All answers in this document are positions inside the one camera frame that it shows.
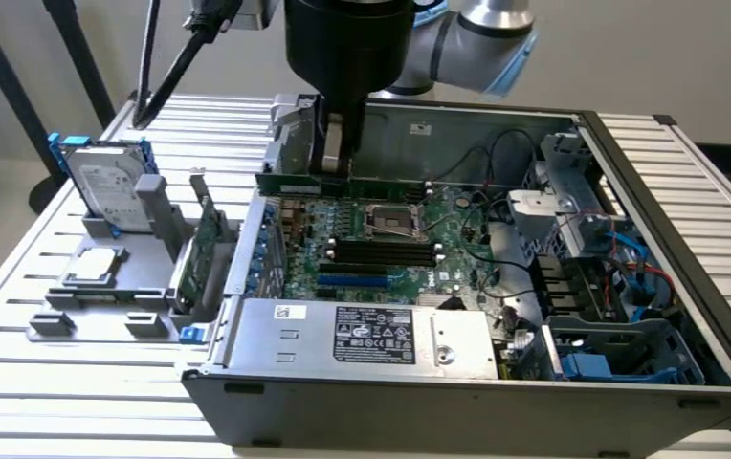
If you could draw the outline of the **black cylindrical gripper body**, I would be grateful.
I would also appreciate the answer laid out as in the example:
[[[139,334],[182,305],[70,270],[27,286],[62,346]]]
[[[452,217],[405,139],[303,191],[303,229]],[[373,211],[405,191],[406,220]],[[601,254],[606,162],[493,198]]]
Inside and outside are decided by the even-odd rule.
[[[412,1],[283,3],[286,58],[326,99],[362,99],[398,79],[416,18]]]

